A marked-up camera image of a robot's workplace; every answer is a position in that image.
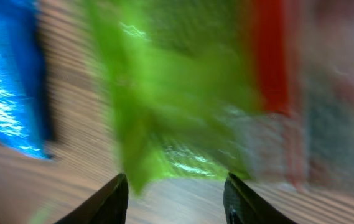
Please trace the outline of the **green Haribo gummy bag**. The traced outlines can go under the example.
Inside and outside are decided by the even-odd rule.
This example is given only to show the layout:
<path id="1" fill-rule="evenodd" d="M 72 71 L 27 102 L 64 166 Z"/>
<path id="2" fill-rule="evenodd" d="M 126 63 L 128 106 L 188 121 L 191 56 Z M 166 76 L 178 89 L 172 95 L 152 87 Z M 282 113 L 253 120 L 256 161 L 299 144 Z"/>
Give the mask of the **green Haribo gummy bag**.
<path id="1" fill-rule="evenodd" d="M 85 1 L 121 167 L 354 195 L 354 0 Z"/>

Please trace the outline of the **blue snack packet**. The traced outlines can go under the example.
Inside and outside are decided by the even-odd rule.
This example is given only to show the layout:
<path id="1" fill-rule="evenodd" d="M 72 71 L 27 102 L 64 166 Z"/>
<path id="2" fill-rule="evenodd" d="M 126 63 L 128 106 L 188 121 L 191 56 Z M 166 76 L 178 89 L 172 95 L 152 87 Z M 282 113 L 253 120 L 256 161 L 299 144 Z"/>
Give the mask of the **blue snack packet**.
<path id="1" fill-rule="evenodd" d="M 38 12 L 36 1 L 0 0 L 0 143 L 49 160 L 45 143 L 52 136 Z"/>

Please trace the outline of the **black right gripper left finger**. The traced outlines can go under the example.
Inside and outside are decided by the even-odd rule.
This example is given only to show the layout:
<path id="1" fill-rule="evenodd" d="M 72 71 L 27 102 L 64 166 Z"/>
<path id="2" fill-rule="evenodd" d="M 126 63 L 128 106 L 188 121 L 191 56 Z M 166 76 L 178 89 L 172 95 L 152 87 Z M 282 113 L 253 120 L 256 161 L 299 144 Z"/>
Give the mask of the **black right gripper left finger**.
<path id="1" fill-rule="evenodd" d="M 55 224 L 125 224 L 128 198 L 126 175 L 118 174 Z"/>

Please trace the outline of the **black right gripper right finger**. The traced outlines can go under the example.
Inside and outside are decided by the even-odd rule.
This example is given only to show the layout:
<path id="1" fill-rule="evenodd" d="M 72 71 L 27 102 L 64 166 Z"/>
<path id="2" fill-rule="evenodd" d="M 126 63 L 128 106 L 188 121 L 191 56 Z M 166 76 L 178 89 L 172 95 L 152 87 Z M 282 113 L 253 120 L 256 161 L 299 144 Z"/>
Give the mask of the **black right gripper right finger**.
<path id="1" fill-rule="evenodd" d="M 232 173 L 225 181 L 223 205 L 227 224 L 296 224 Z"/>

